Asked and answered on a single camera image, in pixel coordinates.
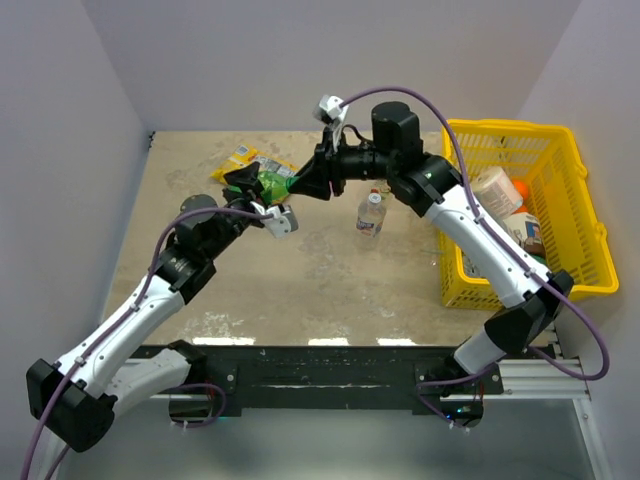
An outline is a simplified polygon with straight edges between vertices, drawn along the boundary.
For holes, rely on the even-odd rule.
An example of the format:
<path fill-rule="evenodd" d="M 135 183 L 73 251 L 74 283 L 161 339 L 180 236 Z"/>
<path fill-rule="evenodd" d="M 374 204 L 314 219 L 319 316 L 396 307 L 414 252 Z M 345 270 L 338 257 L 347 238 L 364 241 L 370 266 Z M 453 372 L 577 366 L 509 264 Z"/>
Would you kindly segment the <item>green plastic bottle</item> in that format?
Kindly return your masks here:
<path fill-rule="evenodd" d="M 263 191 L 258 195 L 248 194 L 263 205 L 270 206 L 282 203 L 289 196 L 286 188 L 288 178 L 283 178 L 272 172 L 260 171 L 259 179 L 263 185 Z"/>

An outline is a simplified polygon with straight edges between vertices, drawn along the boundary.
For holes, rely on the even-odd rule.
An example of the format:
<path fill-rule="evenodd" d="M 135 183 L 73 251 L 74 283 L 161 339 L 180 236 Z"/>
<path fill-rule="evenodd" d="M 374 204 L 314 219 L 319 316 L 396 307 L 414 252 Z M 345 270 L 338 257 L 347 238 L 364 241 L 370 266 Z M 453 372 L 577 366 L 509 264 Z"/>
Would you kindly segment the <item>small white bottle cap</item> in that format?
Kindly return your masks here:
<path fill-rule="evenodd" d="M 371 194 L 369 195 L 369 197 L 368 197 L 368 200 L 369 200 L 372 204 L 377 205 L 377 204 L 380 204 L 380 203 L 381 203 L 382 198 L 381 198 L 381 196 L 380 196 L 378 193 L 371 193 Z"/>

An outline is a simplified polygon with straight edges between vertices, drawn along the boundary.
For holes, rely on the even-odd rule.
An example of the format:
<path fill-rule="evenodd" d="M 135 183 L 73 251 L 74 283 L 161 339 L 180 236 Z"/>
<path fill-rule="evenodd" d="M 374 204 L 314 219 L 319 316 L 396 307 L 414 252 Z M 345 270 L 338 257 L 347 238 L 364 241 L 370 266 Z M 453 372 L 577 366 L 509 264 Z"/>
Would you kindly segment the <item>small labelled clear bottle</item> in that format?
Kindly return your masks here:
<path fill-rule="evenodd" d="M 380 204 L 374 205 L 368 200 L 371 193 L 378 193 L 381 196 L 382 201 Z M 356 239 L 357 245 L 361 249 L 371 249 L 375 246 L 382 230 L 386 213 L 385 201 L 382 194 L 377 190 L 371 190 L 366 198 L 360 202 L 356 220 Z"/>

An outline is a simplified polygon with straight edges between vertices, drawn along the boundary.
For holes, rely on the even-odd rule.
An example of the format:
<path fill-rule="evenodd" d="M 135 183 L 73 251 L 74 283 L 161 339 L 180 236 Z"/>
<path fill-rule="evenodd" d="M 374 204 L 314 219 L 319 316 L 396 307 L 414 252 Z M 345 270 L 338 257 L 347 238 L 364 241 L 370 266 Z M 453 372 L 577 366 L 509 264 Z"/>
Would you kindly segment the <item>green bottle cap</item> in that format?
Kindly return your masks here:
<path fill-rule="evenodd" d="M 298 176 L 292 176 L 286 180 L 286 188 L 289 194 L 298 194 L 299 187 L 297 186 L 299 181 Z"/>

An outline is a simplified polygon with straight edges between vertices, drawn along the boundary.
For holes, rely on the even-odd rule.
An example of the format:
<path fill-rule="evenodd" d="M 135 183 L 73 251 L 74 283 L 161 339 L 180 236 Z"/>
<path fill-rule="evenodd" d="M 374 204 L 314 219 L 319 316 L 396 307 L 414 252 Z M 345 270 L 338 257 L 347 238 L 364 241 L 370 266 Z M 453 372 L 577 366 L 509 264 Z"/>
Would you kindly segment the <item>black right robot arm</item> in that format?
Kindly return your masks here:
<path fill-rule="evenodd" d="M 452 390 L 469 392 L 483 370 L 523 351 L 556 318 L 573 279 L 564 270 L 550 272 L 525 252 L 466 193 L 460 172 L 424 151 L 419 119 L 408 105 L 376 105 L 372 139 L 359 145 L 345 139 L 346 114 L 340 98 L 321 98 L 314 115 L 325 125 L 322 140 L 290 191 L 328 200 L 341 195 L 349 180 L 384 179 L 399 202 L 445 233 L 479 268 L 503 307 L 456 348 L 442 370 Z"/>

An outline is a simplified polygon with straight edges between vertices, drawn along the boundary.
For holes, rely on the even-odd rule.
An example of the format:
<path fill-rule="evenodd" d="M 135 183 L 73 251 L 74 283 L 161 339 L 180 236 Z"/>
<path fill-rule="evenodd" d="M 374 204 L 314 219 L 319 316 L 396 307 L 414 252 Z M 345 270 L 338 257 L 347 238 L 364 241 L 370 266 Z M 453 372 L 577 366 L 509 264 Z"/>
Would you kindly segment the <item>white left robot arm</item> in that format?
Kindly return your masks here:
<path fill-rule="evenodd" d="M 215 259 L 251 225 L 263 220 L 254 205 L 263 186 L 252 163 L 226 174 L 226 205 L 208 195 L 186 199 L 161 233 L 151 264 L 127 301 L 77 347 L 26 372 L 29 409 L 71 449 L 95 446 L 115 420 L 115 394 L 107 386 L 119 368 L 160 324 L 188 304 L 211 280 Z"/>

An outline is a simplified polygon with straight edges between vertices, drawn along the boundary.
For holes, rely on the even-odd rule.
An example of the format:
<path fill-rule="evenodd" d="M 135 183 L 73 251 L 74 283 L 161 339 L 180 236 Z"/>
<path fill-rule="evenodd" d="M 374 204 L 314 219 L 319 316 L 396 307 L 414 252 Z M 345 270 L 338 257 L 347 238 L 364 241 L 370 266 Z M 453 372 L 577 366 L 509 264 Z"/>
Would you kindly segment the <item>crumpled clear plastic bottle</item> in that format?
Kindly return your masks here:
<path fill-rule="evenodd" d="M 469 278 L 485 278 L 483 271 L 466 255 L 461 253 L 463 273 Z"/>

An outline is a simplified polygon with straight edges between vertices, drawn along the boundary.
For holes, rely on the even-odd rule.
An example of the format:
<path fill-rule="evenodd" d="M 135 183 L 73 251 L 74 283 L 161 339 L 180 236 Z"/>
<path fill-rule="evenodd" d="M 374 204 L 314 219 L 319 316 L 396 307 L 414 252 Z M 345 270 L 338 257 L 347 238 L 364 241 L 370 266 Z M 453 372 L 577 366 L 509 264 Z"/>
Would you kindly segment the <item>yellow snack bag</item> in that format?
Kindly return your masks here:
<path fill-rule="evenodd" d="M 250 144 L 239 144 L 235 150 L 219 165 L 210 176 L 219 183 L 226 184 L 224 176 L 235 170 L 245 168 L 253 162 L 260 165 L 260 171 L 272 172 L 283 178 L 293 177 L 299 168 L 261 151 Z"/>

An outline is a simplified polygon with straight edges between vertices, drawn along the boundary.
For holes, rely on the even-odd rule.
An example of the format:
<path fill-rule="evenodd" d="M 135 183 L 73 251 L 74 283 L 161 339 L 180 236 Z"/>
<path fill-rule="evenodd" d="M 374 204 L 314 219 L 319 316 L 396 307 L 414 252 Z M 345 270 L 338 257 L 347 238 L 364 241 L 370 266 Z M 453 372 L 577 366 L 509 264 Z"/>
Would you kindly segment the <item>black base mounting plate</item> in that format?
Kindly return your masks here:
<path fill-rule="evenodd" d="M 399 410 L 479 420 L 481 399 L 503 393 L 498 366 L 474 380 L 454 370 L 451 349 L 420 346 L 191 346 L 186 388 L 168 390 L 170 416 L 196 421 L 248 409 Z"/>

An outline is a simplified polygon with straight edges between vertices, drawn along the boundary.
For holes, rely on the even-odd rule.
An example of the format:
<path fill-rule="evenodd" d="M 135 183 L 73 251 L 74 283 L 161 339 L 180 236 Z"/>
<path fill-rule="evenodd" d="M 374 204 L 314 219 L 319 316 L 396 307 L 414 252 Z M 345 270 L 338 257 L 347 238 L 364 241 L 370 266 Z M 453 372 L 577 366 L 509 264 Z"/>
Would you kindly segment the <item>orange ball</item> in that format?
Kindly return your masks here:
<path fill-rule="evenodd" d="M 529 187 L 523 181 L 517 179 L 513 179 L 512 184 L 522 197 L 522 200 L 526 201 L 529 198 Z"/>

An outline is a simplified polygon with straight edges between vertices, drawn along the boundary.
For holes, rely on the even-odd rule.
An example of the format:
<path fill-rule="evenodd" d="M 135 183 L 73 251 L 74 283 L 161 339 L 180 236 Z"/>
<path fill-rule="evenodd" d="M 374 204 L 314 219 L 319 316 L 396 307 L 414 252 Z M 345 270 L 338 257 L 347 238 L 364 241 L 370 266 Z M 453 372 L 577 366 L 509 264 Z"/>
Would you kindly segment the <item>orange white carton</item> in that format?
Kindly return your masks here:
<path fill-rule="evenodd" d="M 514 241 L 529 255 L 546 258 L 546 249 L 542 239 L 538 219 L 528 212 L 514 213 L 504 220 L 507 232 Z"/>

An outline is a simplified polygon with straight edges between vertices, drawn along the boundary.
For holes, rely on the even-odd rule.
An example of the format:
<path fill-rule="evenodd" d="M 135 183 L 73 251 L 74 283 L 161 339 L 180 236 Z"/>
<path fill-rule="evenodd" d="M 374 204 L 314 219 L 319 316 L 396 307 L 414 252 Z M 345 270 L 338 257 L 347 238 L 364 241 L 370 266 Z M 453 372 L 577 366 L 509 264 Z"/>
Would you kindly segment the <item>yellow plastic basket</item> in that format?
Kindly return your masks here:
<path fill-rule="evenodd" d="M 607 243 L 608 232 L 596 216 L 583 164 L 571 130 L 521 120 L 452 119 L 442 133 L 442 154 L 463 162 L 469 176 L 500 167 L 527 185 L 528 211 L 541 226 L 546 264 L 566 270 L 575 284 L 573 302 L 609 296 L 619 279 Z"/>

